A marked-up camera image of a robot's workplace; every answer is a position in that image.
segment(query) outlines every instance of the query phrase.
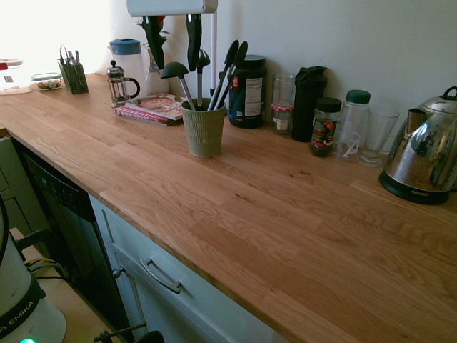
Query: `black dishwasher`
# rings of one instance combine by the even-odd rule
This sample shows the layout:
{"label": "black dishwasher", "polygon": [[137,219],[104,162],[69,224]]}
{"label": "black dishwasher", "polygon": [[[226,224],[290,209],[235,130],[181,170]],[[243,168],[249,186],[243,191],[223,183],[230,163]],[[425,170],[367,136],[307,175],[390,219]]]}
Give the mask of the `black dishwasher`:
{"label": "black dishwasher", "polygon": [[51,230],[66,252],[64,263],[72,286],[114,329],[128,327],[88,194],[32,151],[14,143]]}

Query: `black thermos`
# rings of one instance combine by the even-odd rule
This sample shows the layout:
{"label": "black thermos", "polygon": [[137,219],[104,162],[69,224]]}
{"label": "black thermos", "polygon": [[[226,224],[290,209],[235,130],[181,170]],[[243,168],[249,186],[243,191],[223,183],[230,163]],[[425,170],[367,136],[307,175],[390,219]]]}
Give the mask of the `black thermos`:
{"label": "black thermos", "polygon": [[317,99],[323,96],[323,90],[327,87],[327,78],[323,75],[326,69],[324,66],[300,68],[300,72],[295,77],[292,138],[296,141],[311,140],[314,108]]}

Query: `kettle spout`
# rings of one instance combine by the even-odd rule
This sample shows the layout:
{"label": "kettle spout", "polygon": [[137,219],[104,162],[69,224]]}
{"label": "kettle spout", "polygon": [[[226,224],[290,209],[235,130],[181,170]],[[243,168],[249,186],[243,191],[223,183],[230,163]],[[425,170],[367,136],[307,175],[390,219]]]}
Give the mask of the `kettle spout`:
{"label": "kettle spout", "polygon": [[420,109],[410,109],[408,111],[408,123],[406,125],[406,133],[411,134],[415,132],[423,123],[428,119],[426,112]]}

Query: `coffee plunger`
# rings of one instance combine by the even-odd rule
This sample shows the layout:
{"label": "coffee plunger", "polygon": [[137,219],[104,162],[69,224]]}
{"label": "coffee plunger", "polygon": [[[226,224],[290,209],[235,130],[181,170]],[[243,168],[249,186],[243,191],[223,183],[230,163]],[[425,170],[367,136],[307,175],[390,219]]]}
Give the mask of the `coffee plunger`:
{"label": "coffee plunger", "polygon": [[[109,91],[111,93],[112,105],[111,107],[116,108],[122,106],[140,93],[140,84],[137,80],[131,77],[124,77],[124,70],[120,66],[116,66],[116,61],[111,61],[111,68],[106,70],[108,77]],[[128,95],[126,90],[126,81],[132,81],[136,85],[136,93]]]}

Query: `green utensil holder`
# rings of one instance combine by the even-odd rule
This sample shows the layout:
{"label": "green utensil holder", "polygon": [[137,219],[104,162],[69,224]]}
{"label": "green utensil holder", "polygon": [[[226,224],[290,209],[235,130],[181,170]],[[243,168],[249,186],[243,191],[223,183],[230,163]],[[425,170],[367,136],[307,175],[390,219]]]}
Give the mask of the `green utensil holder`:
{"label": "green utensil holder", "polygon": [[59,68],[65,81],[65,86],[70,89],[72,94],[88,93],[86,75],[82,64],[76,66],[63,65],[60,62]]}
{"label": "green utensil holder", "polygon": [[[203,99],[203,108],[207,109],[210,99]],[[225,104],[214,111],[192,111],[189,103],[181,104],[184,129],[191,154],[210,157],[221,152],[222,130],[226,115]]]}

